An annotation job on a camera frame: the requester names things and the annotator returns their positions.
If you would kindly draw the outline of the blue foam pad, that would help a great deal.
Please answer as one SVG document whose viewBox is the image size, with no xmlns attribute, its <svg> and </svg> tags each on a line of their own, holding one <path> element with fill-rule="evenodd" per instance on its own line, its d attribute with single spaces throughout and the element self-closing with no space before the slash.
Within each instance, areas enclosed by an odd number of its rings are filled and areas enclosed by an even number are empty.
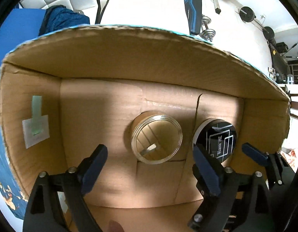
<svg viewBox="0 0 298 232">
<path fill-rule="evenodd" d="M 19 44 L 38 37 L 44 9 L 13 9 L 0 27 L 0 66 L 5 55 Z"/>
</svg>

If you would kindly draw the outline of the gold round tin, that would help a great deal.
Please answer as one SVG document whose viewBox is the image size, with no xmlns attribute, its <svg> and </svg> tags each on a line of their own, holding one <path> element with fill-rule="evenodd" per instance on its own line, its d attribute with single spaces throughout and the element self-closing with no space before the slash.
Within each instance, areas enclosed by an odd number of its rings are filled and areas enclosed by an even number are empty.
<svg viewBox="0 0 298 232">
<path fill-rule="evenodd" d="M 142 112 L 131 123 L 132 152 L 138 161 L 147 165 L 169 161 L 182 142 L 181 125 L 163 112 Z"/>
</svg>

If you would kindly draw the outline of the open cardboard box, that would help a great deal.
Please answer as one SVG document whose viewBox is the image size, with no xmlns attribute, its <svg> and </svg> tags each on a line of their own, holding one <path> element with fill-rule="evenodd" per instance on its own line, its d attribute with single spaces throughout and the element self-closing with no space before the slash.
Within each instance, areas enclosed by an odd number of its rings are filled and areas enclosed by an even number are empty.
<svg viewBox="0 0 298 232">
<path fill-rule="evenodd" d="M 209 119 L 234 134 L 211 151 L 237 173 L 261 167 L 241 151 L 280 149 L 290 98 L 264 73 L 193 37 L 128 26 L 80 26 L 25 41 L 0 66 L 0 129 L 16 186 L 27 199 L 38 174 L 65 172 L 108 149 L 85 200 L 105 227 L 185 231 L 196 206 L 192 140 Z"/>
</svg>

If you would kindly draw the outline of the white label sticker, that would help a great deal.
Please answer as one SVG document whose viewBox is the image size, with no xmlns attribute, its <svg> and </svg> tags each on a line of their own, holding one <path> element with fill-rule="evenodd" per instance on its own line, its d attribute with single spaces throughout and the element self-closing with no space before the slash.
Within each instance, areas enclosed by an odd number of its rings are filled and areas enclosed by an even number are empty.
<svg viewBox="0 0 298 232">
<path fill-rule="evenodd" d="M 32 96 L 31 110 L 32 117 L 22 121 L 26 149 L 50 137 L 48 115 L 42 115 L 42 96 Z"/>
</svg>

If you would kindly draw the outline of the chrome dumbbell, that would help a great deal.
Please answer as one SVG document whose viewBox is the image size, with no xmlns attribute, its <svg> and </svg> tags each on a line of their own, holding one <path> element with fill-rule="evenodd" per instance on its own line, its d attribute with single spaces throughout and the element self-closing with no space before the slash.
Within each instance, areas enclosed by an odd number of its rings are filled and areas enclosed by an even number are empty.
<svg viewBox="0 0 298 232">
<path fill-rule="evenodd" d="M 211 19 L 207 16 L 202 16 L 202 22 L 201 22 L 201 33 L 200 37 L 203 38 L 206 41 L 212 42 L 213 38 L 215 37 L 215 30 L 208 27 L 208 24 L 211 23 Z"/>
</svg>

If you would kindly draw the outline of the floor barbell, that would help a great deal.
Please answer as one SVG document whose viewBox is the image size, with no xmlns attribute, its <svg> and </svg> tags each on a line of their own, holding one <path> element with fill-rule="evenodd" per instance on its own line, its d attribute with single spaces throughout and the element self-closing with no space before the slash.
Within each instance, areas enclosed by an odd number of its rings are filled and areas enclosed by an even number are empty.
<svg viewBox="0 0 298 232">
<path fill-rule="evenodd" d="M 243 6 L 239 9 L 239 16 L 242 21 L 246 23 L 256 23 L 260 29 L 262 30 L 262 33 L 266 40 L 269 42 L 275 41 L 275 33 L 274 30 L 269 26 L 263 26 L 257 19 L 254 11 L 247 6 Z"/>
</svg>

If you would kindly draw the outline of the dark blue crumpled cloth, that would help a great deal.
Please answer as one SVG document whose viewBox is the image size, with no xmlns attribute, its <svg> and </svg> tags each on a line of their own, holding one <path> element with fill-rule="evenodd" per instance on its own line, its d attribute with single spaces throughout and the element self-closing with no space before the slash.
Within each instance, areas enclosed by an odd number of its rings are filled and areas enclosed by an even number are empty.
<svg viewBox="0 0 298 232">
<path fill-rule="evenodd" d="M 39 36 L 82 24 L 90 24 L 90 19 L 84 13 L 74 12 L 64 5 L 51 6 L 46 9 Z"/>
</svg>

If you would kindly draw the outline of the black blue weight bench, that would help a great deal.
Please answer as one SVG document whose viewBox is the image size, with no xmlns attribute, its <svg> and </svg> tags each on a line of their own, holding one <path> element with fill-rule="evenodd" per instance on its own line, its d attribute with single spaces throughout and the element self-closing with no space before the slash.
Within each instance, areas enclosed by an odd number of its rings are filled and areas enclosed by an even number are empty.
<svg viewBox="0 0 298 232">
<path fill-rule="evenodd" d="M 202 23 L 202 0 L 184 0 L 184 8 L 188 19 L 189 34 L 199 35 Z"/>
</svg>

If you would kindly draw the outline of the black round tin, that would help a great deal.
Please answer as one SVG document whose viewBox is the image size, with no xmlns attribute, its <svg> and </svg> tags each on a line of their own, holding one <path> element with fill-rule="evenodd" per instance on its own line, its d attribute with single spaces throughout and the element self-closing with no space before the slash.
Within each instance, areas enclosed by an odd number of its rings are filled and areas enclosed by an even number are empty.
<svg viewBox="0 0 298 232">
<path fill-rule="evenodd" d="M 225 120 L 209 118 L 196 129 L 192 143 L 203 148 L 220 163 L 234 152 L 237 141 L 235 127 Z"/>
</svg>

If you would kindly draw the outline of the blue striped cloth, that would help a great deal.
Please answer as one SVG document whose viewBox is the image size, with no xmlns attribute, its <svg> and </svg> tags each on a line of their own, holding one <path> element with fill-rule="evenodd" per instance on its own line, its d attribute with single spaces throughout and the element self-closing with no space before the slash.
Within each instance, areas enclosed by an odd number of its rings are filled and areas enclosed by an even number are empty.
<svg viewBox="0 0 298 232">
<path fill-rule="evenodd" d="M 5 146 L 0 129 L 0 192 L 12 214 L 24 219 L 27 201 L 22 197 L 22 191 L 10 169 L 10 161 L 5 152 Z"/>
</svg>

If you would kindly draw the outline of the orange patterned cloth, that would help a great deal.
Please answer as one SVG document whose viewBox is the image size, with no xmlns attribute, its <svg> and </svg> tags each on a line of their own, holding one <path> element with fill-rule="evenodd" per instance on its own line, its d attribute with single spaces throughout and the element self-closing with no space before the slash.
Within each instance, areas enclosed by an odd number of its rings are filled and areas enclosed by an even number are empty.
<svg viewBox="0 0 298 232">
<path fill-rule="evenodd" d="M 282 155 L 284 159 L 287 161 L 288 165 L 290 165 L 291 168 L 295 168 L 295 161 L 297 159 L 294 150 L 290 150 L 289 152 L 282 152 Z"/>
</svg>

